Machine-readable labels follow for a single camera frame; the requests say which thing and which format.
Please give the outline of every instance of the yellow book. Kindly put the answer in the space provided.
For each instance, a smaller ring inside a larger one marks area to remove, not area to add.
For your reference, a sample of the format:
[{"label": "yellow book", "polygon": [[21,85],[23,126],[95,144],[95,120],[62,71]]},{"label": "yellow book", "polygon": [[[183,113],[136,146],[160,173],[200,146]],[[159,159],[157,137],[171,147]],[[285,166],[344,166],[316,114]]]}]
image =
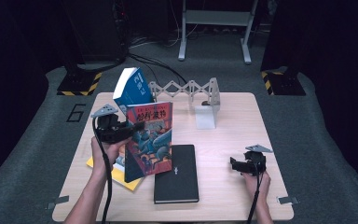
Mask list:
[{"label": "yellow book", "polygon": [[[89,158],[86,164],[91,168],[93,167],[94,162],[92,160],[92,157]],[[112,170],[112,179],[121,184],[122,186],[126,187],[127,189],[134,191],[136,187],[141,183],[142,178],[133,180],[130,183],[126,183],[124,181],[124,167],[117,162],[113,165],[113,168],[114,169]]]}]

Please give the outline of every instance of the table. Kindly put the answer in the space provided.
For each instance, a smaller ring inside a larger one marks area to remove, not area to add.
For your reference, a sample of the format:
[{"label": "table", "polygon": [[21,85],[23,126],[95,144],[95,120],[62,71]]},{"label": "table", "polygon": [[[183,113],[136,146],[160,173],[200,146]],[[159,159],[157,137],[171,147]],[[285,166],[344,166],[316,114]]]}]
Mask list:
[{"label": "table", "polygon": [[[105,104],[116,106],[112,92],[98,94],[91,112]],[[196,95],[193,105],[200,105],[205,95]],[[245,147],[259,144],[272,149],[255,97],[246,92],[221,92],[221,107],[217,113],[216,129],[198,130],[194,111],[189,109],[188,96],[161,94],[159,101],[173,102],[174,145],[193,144],[196,149],[200,201],[198,203],[154,204],[154,176],[147,176],[138,189],[130,191],[113,182],[113,196],[106,220],[108,221],[219,221],[246,220],[251,200],[245,190],[245,181],[231,170],[229,158],[244,161]],[[86,165],[91,156],[90,139],[93,136],[91,119],[80,138],[76,154],[62,186],[60,197],[69,195],[69,202],[59,203],[53,212],[55,221],[64,221],[82,189],[89,180],[91,169]],[[291,204],[279,204],[276,197],[287,196],[282,175],[274,153],[265,153],[267,170],[272,181],[268,205],[274,220],[294,216]],[[103,195],[97,220],[102,219],[107,189]]]},{"label": "table", "polygon": [[241,38],[241,47],[243,60],[246,64],[251,64],[251,55],[249,53],[248,41],[249,34],[252,30],[252,24],[255,17],[255,9],[258,0],[252,0],[253,5],[251,11],[236,12],[236,11],[209,11],[209,10],[187,10],[186,0],[183,0],[182,8],[182,41],[179,48],[179,61],[185,60],[186,54],[186,25],[187,24],[214,24],[214,25],[236,25],[246,26],[246,32]]}]

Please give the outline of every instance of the book cover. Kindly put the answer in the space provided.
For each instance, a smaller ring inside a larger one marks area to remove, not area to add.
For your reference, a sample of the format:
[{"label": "book cover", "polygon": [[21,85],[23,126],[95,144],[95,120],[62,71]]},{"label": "book cover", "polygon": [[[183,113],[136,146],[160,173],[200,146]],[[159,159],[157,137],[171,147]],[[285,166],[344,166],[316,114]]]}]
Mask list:
[{"label": "book cover", "polygon": [[[124,186],[125,188],[134,191],[139,184],[142,182],[142,178],[138,178],[135,179],[133,181],[131,181],[130,183],[127,183],[124,181],[124,174],[125,174],[125,168],[124,168],[124,164],[125,164],[125,149],[124,147],[120,148],[119,151],[119,156],[116,159],[116,163],[113,165],[113,170],[112,170],[112,179],[114,181],[116,181],[118,184]],[[90,157],[86,164],[89,167],[93,167],[94,166],[94,162],[92,160],[92,157]]]},{"label": "book cover", "polygon": [[123,69],[113,93],[113,100],[124,114],[126,114],[127,105],[154,102],[153,95],[141,68],[132,67]]},{"label": "book cover", "polygon": [[126,144],[125,181],[172,169],[172,103],[128,105],[129,123],[145,122]]},{"label": "book cover", "polygon": [[200,200],[193,145],[172,146],[172,169],[155,176],[155,203],[197,203]]}]

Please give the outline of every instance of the wooden tabletop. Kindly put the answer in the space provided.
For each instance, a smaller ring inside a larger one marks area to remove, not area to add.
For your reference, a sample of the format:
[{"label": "wooden tabletop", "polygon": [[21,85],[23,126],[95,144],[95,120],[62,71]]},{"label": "wooden tabletop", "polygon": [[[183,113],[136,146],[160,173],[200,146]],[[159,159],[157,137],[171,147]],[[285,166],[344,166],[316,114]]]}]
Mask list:
[{"label": "wooden tabletop", "polygon": [[[91,112],[106,104],[117,105],[112,92],[98,94]],[[207,99],[198,94],[192,105]],[[251,207],[251,199],[240,173],[231,169],[229,158],[244,161],[245,147],[261,145],[273,149],[255,97],[247,92],[221,92],[221,107],[217,113],[216,128],[198,130],[196,117],[188,96],[161,94],[159,101],[173,102],[172,144],[192,144],[196,149],[200,201],[198,203],[154,204],[154,176],[147,176],[135,191],[113,183],[108,221],[244,221]],[[90,139],[93,136],[89,118],[80,138],[70,170],[62,186],[60,197],[69,195],[69,202],[59,203],[53,212],[55,221],[64,221],[89,180],[91,169],[86,161],[91,156]],[[281,171],[274,153],[264,153],[271,176],[268,205],[274,220],[293,218],[291,204],[279,204],[277,197],[287,196]],[[97,220],[103,216],[107,189],[103,195]]]}]

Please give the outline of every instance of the gray carpet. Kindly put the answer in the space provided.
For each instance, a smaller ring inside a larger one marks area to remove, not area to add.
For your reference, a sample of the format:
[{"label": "gray carpet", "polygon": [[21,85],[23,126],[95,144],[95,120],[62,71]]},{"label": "gray carpet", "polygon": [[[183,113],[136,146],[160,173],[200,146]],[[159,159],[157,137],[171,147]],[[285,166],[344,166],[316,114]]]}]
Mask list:
[{"label": "gray carpet", "polygon": [[[299,75],[306,96],[269,96],[259,72],[268,35],[255,35],[251,65],[243,62],[240,38],[210,35],[189,40],[184,62],[177,60],[179,43],[169,48],[146,44],[130,52],[159,59],[186,80],[205,84],[216,77],[220,91],[255,95],[288,193],[301,201],[293,205],[295,217],[282,223],[358,223],[358,177],[324,127],[312,83]],[[0,223],[54,223],[46,206],[60,194],[95,96],[113,91],[122,69],[132,66],[140,66],[148,81],[156,80],[148,67],[127,59],[103,72],[91,96],[59,96],[56,90],[65,70],[47,73],[46,100],[0,169]],[[162,85],[177,80],[166,69],[151,68]],[[75,105],[83,116],[79,122],[67,122]]]}]

